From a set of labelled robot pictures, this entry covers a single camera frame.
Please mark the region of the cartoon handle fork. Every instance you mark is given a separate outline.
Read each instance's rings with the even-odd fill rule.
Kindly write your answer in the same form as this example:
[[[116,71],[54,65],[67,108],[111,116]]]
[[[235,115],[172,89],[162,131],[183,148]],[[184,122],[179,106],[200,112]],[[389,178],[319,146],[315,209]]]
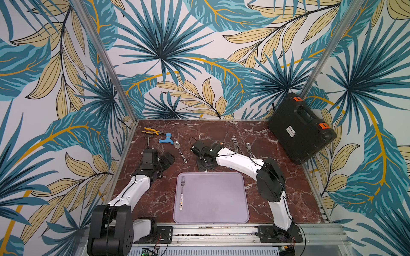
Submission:
[[[182,176],[180,185],[181,185],[181,193],[180,193],[180,201],[179,201],[179,210],[183,210],[183,200],[184,200],[184,186],[186,184],[185,176]]]

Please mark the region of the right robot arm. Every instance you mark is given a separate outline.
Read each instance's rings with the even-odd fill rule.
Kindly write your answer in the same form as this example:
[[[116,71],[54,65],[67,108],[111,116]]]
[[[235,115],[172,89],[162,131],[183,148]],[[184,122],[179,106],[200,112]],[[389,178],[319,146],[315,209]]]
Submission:
[[[198,157],[197,166],[200,170],[208,171],[223,166],[254,179],[260,196],[269,203],[274,226],[283,232],[293,228],[293,217],[287,203],[286,179],[276,160],[270,157],[256,159],[221,144],[207,146],[199,140],[191,146],[191,152]]]

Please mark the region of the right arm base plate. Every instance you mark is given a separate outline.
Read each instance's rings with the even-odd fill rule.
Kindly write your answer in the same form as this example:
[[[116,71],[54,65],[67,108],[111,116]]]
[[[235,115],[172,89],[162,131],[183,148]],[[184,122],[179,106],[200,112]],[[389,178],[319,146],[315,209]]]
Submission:
[[[302,243],[304,241],[302,232],[298,226],[291,224],[288,230],[276,226],[258,226],[255,233],[261,243]]]

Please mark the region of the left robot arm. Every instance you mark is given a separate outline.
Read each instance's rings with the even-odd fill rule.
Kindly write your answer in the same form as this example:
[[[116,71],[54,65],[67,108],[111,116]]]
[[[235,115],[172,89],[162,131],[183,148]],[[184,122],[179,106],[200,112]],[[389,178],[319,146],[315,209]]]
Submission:
[[[156,149],[145,149],[142,162],[129,183],[106,205],[97,206],[91,216],[87,253],[90,256],[126,256],[134,242],[152,232],[153,222],[133,221],[132,211],[152,184],[175,163],[171,153],[159,155]]]

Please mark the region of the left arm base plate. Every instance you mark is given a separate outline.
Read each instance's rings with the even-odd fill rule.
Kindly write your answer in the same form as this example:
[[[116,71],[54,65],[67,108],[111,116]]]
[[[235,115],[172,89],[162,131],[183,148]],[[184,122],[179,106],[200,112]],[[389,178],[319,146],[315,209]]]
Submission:
[[[151,233],[140,238],[134,244],[170,244],[173,240],[173,226],[152,228]]]

